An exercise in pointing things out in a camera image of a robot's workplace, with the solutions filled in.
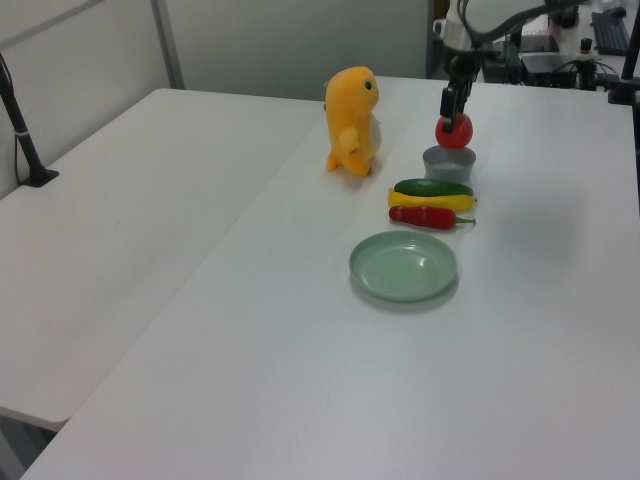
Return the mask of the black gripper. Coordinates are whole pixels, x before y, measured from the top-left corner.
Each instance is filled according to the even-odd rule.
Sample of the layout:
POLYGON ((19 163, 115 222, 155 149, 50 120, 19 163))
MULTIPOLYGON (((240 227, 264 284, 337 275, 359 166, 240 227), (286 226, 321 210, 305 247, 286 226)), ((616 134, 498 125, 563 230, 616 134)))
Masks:
POLYGON ((449 76, 449 83, 443 89, 441 96, 441 130, 444 133, 452 133, 457 103, 458 113, 463 114, 471 94, 472 84, 481 66, 481 52, 476 49, 456 50, 445 47, 443 66, 449 76))

